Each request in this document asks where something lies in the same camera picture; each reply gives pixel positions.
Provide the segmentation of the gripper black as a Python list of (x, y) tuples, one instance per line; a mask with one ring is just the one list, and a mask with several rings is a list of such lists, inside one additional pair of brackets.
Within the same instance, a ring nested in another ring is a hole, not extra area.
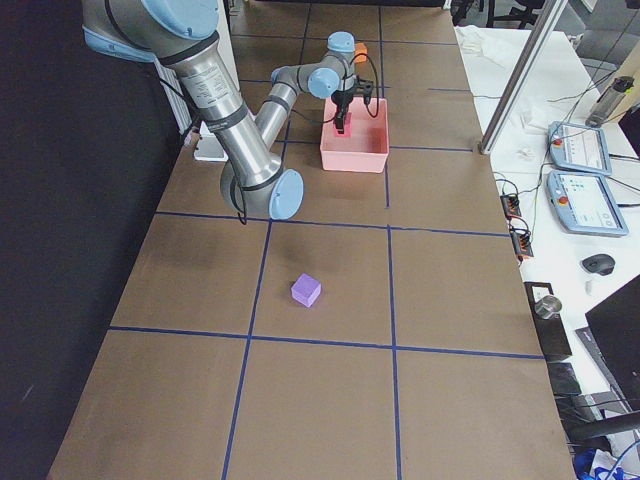
[(336, 135), (349, 134), (349, 106), (353, 101), (357, 91), (356, 87), (347, 90), (336, 90), (331, 95), (331, 101), (336, 108), (335, 117), (333, 119), (334, 133)]

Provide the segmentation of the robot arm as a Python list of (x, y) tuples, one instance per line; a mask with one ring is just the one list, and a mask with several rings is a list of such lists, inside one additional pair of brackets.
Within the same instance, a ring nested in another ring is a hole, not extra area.
[(218, 51), (217, 2), (85, 1), (82, 13), (92, 50), (129, 61), (159, 61), (175, 72), (228, 156), (220, 189), (241, 219), (284, 220), (296, 214), (303, 178), (270, 148), (300, 94), (334, 97), (340, 106), (352, 100), (357, 76), (351, 33), (332, 33), (316, 63), (276, 69), (268, 97), (253, 114)]

